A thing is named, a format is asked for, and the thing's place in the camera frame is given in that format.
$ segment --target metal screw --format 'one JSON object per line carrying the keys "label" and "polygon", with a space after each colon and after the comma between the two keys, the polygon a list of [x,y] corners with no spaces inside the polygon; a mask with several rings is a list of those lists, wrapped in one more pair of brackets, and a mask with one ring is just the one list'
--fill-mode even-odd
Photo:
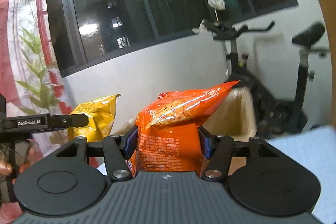
{"label": "metal screw", "polygon": [[309,81],[314,81],[314,78],[315,78],[315,71],[312,70],[309,73],[308,79],[309,79]]}
{"label": "metal screw", "polygon": [[207,170],[205,172],[205,176],[210,179],[219,178],[221,175],[222,172],[220,172],[219,170]]}
{"label": "metal screw", "polygon": [[112,175],[118,179],[123,179],[125,177],[128,177],[129,174],[130,174],[129,171],[125,169],[119,169],[119,170],[115,170]]}
{"label": "metal screw", "polygon": [[320,52],[319,53],[319,58],[326,58],[327,53],[326,52]]}

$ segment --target cardboard box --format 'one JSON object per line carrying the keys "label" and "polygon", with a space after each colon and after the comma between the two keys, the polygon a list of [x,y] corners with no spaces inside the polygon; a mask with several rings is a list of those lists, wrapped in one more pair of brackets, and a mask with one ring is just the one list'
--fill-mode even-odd
{"label": "cardboard box", "polygon": [[[247,87],[232,89],[221,106],[203,126],[213,135],[232,136],[235,141],[247,142],[257,132],[253,101]],[[229,175],[244,166],[246,158],[233,157]]]}

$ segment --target bike handlebar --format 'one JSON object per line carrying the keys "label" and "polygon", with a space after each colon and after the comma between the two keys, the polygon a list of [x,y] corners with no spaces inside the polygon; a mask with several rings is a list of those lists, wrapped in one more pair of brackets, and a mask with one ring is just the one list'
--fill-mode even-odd
{"label": "bike handlebar", "polygon": [[275,25],[275,21],[272,21],[265,29],[249,29],[247,25],[243,25],[239,30],[235,30],[223,22],[218,22],[218,26],[216,26],[214,23],[203,19],[202,23],[209,31],[215,32],[217,34],[213,38],[214,40],[232,40],[238,38],[244,32],[268,32]]}
{"label": "bike handlebar", "polygon": [[273,20],[266,29],[247,29],[245,32],[268,32],[275,25],[275,21]]}

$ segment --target yellow chip bag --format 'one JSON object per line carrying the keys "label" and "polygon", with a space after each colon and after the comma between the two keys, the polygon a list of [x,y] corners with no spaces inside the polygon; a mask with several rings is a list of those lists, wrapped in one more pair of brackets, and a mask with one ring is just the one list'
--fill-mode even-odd
{"label": "yellow chip bag", "polygon": [[120,94],[115,94],[79,104],[71,114],[84,113],[89,118],[89,124],[85,127],[68,128],[69,141],[78,136],[85,136],[88,142],[97,142],[108,136],[116,116],[116,102],[119,96]]}

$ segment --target bike seat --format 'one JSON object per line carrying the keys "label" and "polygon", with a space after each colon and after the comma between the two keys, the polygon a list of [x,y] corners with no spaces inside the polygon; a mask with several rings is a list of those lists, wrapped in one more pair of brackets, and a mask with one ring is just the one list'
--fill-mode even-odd
{"label": "bike seat", "polygon": [[315,22],[306,30],[292,38],[292,43],[304,47],[311,47],[320,40],[325,32],[325,27],[321,22]]}

